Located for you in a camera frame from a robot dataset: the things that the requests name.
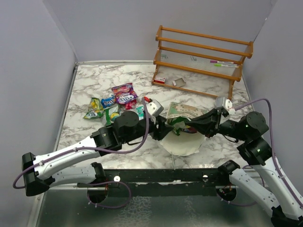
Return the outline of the white paper bag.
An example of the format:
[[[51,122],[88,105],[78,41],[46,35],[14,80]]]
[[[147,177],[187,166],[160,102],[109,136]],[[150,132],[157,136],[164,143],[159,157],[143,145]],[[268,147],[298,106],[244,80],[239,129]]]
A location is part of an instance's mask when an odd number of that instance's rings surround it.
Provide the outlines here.
[[[169,124],[173,118],[179,116],[186,117],[190,121],[205,113],[206,111],[200,108],[171,102],[166,114],[167,124]],[[176,157],[185,157],[198,153],[204,139],[204,135],[189,127],[181,131],[179,136],[177,136],[174,131],[169,132],[165,138],[161,140],[160,144],[171,154],[172,159],[174,159]]]

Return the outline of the yellow green snack packet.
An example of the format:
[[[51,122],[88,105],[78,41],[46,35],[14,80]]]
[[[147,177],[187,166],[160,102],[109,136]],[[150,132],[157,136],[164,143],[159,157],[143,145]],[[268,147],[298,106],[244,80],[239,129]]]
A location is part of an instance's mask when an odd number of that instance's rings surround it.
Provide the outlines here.
[[[92,97],[88,106],[88,111],[83,116],[83,119],[91,120],[98,119],[103,116],[104,108],[99,98]]]

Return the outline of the purple blue snack packet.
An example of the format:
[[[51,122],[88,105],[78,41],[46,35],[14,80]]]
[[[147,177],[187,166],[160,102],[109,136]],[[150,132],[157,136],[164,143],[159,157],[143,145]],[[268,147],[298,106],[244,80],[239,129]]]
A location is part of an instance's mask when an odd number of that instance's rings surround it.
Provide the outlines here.
[[[137,93],[134,91],[132,83],[125,83],[112,87],[111,90],[115,96],[116,102],[120,105],[125,105],[132,102],[138,97]]]

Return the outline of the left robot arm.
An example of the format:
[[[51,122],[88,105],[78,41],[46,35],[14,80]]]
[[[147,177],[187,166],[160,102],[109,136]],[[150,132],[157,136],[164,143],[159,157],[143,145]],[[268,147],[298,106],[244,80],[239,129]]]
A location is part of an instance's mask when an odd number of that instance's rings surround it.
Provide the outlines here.
[[[145,116],[141,120],[135,112],[125,111],[112,124],[74,145],[44,155],[26,153],[22,156],[26,196],[39,195],[51,187],[73,182],[101,186],[105,176],[99,165],[91,164],[85,170],[72,170],[71,166],[108,153],[122,154],[123,144],[139,138],[143,144],[148,135],[162,140],[172,130],[162,116]]]

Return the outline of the pink snack packet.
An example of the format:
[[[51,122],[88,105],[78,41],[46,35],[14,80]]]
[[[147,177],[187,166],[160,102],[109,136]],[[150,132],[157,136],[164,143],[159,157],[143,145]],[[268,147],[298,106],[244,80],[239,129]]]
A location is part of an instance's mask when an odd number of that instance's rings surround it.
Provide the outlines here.
[[[136,103],[137,103],[137,100],[136,100],[136,99],[134,99],[134,100],[132,100],[132,101],[126,103],[126,104],[125,104],[125,109],[126,109],[126,110],[131,110],[131,109],[133,109],[133,108],[135,107]]]

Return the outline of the green lime snack packet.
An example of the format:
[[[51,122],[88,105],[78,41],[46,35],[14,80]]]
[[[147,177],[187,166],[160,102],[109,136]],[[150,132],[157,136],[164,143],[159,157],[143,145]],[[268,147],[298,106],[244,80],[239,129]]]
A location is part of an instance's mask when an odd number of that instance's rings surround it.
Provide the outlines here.
[[[183,131],[184,129],[189,128],[189,127],[186,125],[186,122],[188,122],[188,121],[189,121],[188,118],[179,116],[179,117],[173,118],[169,124],[170,124],[171,126],[173,126],[173,128],[174,128],[174,129],[173,129],[174,133],[175,133],[177,136],[179,136],[181,131]]]

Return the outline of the blue M&M packet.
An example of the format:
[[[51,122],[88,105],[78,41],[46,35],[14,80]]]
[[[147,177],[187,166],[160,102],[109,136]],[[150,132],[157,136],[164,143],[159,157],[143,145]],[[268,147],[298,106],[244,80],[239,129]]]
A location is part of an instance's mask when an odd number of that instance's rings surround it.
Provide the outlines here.
[[[116,98],[114,95],[112,95],[111,97],[101,99],[100,102],[102,104],[102,107],[104,109],[107,109],[116,104]]]

